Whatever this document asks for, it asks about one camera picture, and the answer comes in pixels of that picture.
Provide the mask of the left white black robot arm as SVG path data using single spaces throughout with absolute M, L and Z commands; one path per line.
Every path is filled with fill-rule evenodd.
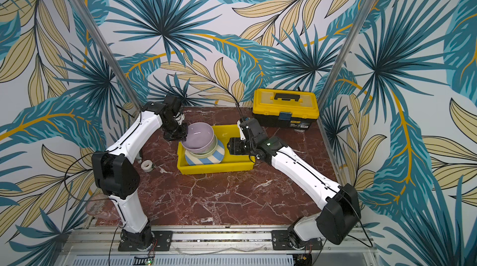
M 95 152 L 91 159 L 96 186 L 113 201 L 123 224 L 121 238 L 144 251 L 153 244 L 150 221 L 140 204 L 140 175 L 133 163 L 150 136 L 163 131 L 167 141 L 183 141 L 188 125 L 181 112 L 181 99 L 167 95 L 163 102 L 149 101 L 137 119 L 112 146 Z

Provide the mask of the pale green bowl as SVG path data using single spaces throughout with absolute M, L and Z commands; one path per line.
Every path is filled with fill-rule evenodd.
M 182 146 L 192 154 L 205 155 L 214 152 L 218 141 L 216 137 L 206 140 L 186 140 L 182 142 Z

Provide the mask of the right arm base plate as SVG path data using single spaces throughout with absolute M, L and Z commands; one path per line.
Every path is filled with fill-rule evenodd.
M 323 248 L 323 242 L 320 239 L 302 241 L 297 234 L 288 230 L 273 230 L 271 235 L 274 251 L 321 250 Z

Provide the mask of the white tape roll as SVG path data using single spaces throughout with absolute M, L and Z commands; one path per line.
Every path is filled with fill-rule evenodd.
M 144 171 L 144 172 L 151 172 L 153 169 L 155 168 L 155 164 L 151 161 L 151 160 L 144 160 L 142 163 L 141 163 L 141 169 Z

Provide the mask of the pink translucent cup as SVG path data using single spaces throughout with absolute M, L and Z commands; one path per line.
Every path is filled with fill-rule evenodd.
M 86 213 L 103 220 L 118 220 L 120 218 L 114 201 L 103 194 L 93 196 L 87 201 Z

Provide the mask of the lilac bowl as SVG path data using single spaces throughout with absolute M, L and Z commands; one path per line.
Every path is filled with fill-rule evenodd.
M 209 140 L 213 137 L 216 137 L 214 130 L 208 123 L 193 123 L 188 126 L 186 140 Z

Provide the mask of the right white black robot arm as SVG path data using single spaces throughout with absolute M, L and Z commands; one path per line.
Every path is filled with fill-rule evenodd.
M 300 249 L 312 239 L 326 239 L 339 245 L 361 220 L 355 187 L 340 185 L 305 162 L 285 141 L 268 137 L 255 118 L 237 122 L 240 136 L 227 148 L 232 155 L 246 155 L 266 162 L 285 174 L 315 202 L 320 212 L 301 217 L 288 227 L 288 244 Z

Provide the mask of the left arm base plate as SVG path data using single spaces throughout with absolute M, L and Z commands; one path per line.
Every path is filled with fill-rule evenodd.
M 173 237 L 172 231 L 147 231 L 131 233 L 123 230 L 120 235 L 119 252 L 168 252 Z

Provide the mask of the yellow black toolbox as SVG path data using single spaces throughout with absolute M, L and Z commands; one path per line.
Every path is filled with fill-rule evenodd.
M 307 130 L 319 118 L 314 93 L 280 89 L 257 89 L 252 113 L 265 127 Z

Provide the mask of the aluminium front rail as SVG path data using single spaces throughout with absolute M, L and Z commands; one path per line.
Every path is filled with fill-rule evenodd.
M 285 225 L 235 225 L 235 226 L 153 226 L 153 231 L 171 231 L 168 239 L 170 250 L 167 254 L 302 254 L 303 249 L 287 248 L 282 238 L 273 237 L 272 232 L 286 230 Z M 119 236 L 113 236 L 112 226 L 91 226 L 88 229 L 77 229 L 71 233 L 60 257 L 70 255 L 106 255 L 120 254 Z M 322 241 L 322 248 L 313 246 L 312 253 L 366 253 L 377 254 L 372 242 L 371 233 L 356 227 L 351 236 L 346 237 L 341 244 L 335 245 L 330 241 Z

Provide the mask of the yellow plastic bin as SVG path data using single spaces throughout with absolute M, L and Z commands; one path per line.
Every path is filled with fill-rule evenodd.
M 232 137 L 239 137 L 239 130 L 236 125 L 213 126 L 218 141 L 224 148 L 224 157 L 221 163 L 190 165 L 186 160 L 186 149 L 181 143 L 178 144 L 177 168 L 183 175 L 214 174 L 224 172 L 239 172 L 252 170 L 255 159 L 250 160 L 247 155 L 231 155 L 227 149 L 227 143 Z

